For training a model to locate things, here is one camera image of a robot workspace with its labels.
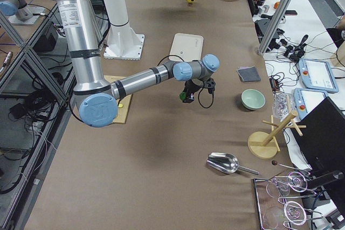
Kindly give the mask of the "blue teach pendant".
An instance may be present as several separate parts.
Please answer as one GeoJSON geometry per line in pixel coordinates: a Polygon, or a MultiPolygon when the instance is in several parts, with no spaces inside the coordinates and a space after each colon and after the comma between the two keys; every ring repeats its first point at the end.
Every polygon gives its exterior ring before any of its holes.
{"type": "Polygon", "coordinates": [[[338,93],[339,87],[330,64],[327,61],[301,58],[299,70],[303,84],[310,89],[338,93]]]}
{"type": "Polygon", "coordinates": [[[296,88],[293,92],[293,99],[299,119],[306,117],[316,106],[318,106],[328,93],[325,90],[296,88]]]}

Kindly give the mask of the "black monitor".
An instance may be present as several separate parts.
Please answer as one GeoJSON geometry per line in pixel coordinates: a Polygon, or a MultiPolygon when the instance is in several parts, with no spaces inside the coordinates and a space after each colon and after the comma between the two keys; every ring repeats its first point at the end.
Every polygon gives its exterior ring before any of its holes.
{"type": "Polygon", "coordinates": [[[312,167],[311,189],[323,186],[344,215],[344,114],[331,98],[325,98],[298,124],[306,126],[303,136],[294,134],[296,142],[312,167]]]}

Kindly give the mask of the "metal scoop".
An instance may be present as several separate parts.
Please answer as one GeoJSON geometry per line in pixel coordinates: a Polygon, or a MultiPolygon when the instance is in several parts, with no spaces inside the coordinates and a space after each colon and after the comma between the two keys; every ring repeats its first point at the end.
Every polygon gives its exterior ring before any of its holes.
{"type": "Polygon", "coordinates": [[[239,165],[238,158],[233,154],[212,152],[208,155],[206,163],[225,174],[231,174],[238,170],[242,170],[254,175],[259,175],[259,172],[256,170],[239,165]]]}

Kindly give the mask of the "green lime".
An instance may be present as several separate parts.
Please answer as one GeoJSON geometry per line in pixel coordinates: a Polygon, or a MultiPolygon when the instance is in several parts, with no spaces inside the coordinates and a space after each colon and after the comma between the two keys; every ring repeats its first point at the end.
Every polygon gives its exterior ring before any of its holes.
{"type": "Polygon", "coordinates": [[[186,92],[182,92],[180,95],[179,95],[180,99],[183,101],[185,100],[186,98],[186,92]]]}

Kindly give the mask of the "aluminium frame post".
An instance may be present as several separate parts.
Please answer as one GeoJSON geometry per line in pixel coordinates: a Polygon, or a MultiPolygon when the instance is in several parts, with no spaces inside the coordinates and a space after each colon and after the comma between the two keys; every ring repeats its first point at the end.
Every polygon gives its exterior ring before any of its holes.
{"type": "Polygon", "coordinates": [[[276,31],[276,29],[278,28],[278,25],[283,17],[283,15],[285,14],[285,11],[289,5],[291,0],[280,0],[280,4],[277,8],[277,10],[275,11],[271,22],[268,25],[268,28],[266,30],[266,33],[263,36],[263,39],[260,42],[260,45],[258,47],[257,53],[259,55],[264,55],[264,53],[266,52],[271,40],[273,39],[274,33],[276,31]]]}

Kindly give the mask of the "wooden cutting board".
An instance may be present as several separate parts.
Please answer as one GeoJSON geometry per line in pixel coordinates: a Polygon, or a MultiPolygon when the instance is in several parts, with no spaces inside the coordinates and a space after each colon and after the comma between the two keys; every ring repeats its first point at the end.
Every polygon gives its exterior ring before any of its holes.
{"type": "MultiPolygon", "coordinates": [[[[124,76],[113,76],[113,75],[105,75],[104,77],[110,83],[112,83],[116,80],[121,80],[124,78],[124,76]]],[[[132,94],[127,95],[123,100],[118,101],[118,114],[117,114],[116,118],[113,120],[113,122],[112,122],[113,124],[125,124],[126,123],[131,99],[132,99],[132,94]]]]}

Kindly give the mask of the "wooden mug tree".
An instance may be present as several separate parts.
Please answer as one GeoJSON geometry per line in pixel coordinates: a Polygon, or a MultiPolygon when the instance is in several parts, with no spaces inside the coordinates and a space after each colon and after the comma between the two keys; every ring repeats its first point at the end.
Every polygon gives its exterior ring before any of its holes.
{"type": "Polygon", "coordinates": [[[252,133],[248,140],[247,145],[249,150],[257,157],[261,159],[271,159],[278,152],[280,152],[280,147],[278,145],[276,135],[285,128],[295,129],[299,136],[303,136],[301,129],[306,128],[305,125],[297,125],[294,118],[298,113],[293,110],[279,123],[273,122],[273,116],[271,116],[271,121],[263,121],[263,123],[271,126],[271,132],[266,133],[263,131],[256,131],[252,133]]]}

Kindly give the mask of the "grey folded cloth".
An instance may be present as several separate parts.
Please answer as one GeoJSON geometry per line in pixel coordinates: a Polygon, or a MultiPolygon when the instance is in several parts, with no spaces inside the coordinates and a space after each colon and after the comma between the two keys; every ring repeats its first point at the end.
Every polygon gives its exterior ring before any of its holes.
{"type": "Polygon", "coordinates": [[[239,67],[237,73],[242,82],[259,82],[261,78],[255,66],[239,67]]]}

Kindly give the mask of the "cream rectangular tray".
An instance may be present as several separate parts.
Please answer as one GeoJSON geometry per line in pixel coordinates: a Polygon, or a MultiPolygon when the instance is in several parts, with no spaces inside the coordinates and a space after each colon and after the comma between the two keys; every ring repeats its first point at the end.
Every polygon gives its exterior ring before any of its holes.
{"type": "Polygon", "coordinates": [[[169,60],[191,62],[201,59],[203,36],[176,33],[170,49],[169,60]]]}

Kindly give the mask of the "green ceramic bowl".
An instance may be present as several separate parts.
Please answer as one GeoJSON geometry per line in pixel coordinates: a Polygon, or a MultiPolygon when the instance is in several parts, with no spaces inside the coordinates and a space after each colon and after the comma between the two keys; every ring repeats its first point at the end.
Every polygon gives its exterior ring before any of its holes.
{"type": "Polygon", "coordinates": [[[241,94],[242,105],[249,110],[258,110],[262,108],[266,99],[264,95],[256,89],[246,89],[241,94]]]}

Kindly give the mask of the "blue teach pendant upper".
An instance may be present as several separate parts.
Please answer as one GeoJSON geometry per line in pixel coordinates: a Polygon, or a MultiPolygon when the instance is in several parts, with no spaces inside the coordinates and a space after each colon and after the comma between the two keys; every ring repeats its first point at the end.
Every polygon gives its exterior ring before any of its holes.
{"type": "Polygon", "coordinates": [[[310,89],[338,93],[339,87],[330,64],[327,61],[301,58],[299,70],[303,84],[310,89]]]}

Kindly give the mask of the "blue teach pendant lower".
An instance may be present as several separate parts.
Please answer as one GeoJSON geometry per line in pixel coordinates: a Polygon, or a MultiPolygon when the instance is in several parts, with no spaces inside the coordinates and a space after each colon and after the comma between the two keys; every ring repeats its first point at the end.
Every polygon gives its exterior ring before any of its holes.
{"type": "Polygon", "coordinates": [[[325,90],[296,88],[293,92],[293,99],[299,119],[306,117],[316,106],[318,106],[328,93],[325,90]]]}

